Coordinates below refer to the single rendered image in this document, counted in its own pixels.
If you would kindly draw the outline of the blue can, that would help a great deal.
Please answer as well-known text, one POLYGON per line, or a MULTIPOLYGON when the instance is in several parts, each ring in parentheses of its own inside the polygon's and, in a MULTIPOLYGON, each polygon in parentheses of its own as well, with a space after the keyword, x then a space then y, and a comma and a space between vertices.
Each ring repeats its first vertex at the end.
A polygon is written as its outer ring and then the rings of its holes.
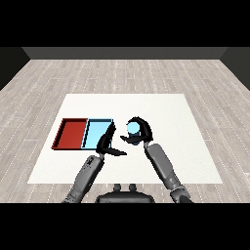
POLYGON ((140 125, 137 122, 129 122, 127 132, 130 138, 138 137, 140 135, 140 125))

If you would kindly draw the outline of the dark grey robot body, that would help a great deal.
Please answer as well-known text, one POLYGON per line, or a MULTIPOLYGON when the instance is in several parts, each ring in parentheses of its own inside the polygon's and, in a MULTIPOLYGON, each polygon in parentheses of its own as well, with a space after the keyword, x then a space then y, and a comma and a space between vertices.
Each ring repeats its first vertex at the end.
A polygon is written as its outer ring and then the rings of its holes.
POLYGON ((122 191, 120 184, 113 186, 113 191, 99 195, 96 203, 154 203, 151 195, 137 191, 135 184, 129 185, 128 191, 122 191))

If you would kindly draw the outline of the red open box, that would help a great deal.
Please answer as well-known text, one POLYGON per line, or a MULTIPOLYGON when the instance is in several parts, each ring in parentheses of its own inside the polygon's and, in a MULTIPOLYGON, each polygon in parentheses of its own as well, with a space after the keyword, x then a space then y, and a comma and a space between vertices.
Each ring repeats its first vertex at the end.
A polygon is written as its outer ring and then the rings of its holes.
POLYGON ((87 118, 64 118, 52 144, 53 150, 80 150, 87 118))

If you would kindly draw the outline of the light blue open box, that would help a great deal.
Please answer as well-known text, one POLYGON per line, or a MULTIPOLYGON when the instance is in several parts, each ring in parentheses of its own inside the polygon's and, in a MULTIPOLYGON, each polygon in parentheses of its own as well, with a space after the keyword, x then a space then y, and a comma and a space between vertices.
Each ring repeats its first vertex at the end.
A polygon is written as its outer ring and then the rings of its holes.
POLYGON ((83 150, 95 150, 101 136, 111 124, 111 118, 90 118, 82 139, 83 150))

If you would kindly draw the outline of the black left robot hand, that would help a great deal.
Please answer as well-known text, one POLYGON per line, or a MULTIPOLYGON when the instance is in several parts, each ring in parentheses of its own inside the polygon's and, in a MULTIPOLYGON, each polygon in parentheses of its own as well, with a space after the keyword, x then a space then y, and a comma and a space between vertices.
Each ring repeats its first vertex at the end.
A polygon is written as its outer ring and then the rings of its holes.
POLYGON ((110 147, 115 130, 116 127, 114 122, 111 122, 105 133, 99 139, 96 153, 101 155, 105 155, 107 153, 113 156, 126 155, 126 152, 110 147))

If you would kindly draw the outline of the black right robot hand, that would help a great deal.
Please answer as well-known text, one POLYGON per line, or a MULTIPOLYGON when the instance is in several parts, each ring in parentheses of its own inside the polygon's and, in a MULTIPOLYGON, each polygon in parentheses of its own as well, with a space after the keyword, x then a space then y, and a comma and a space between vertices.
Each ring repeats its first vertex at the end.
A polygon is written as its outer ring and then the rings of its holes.
POLYGON ((136 122, 139 124, 140 134, 138 136, 133 136, 133 137, 121 136, 121 139, 123 141, 127 142, 128 144, 134 144, 134 143, 139 143, 139 142, 149 143, 153 140, 151 128, 145 120, 143 120, 139 116, 136 116, 136 117, 131 118, 128 121, 128 124, 132 122, 136 122))

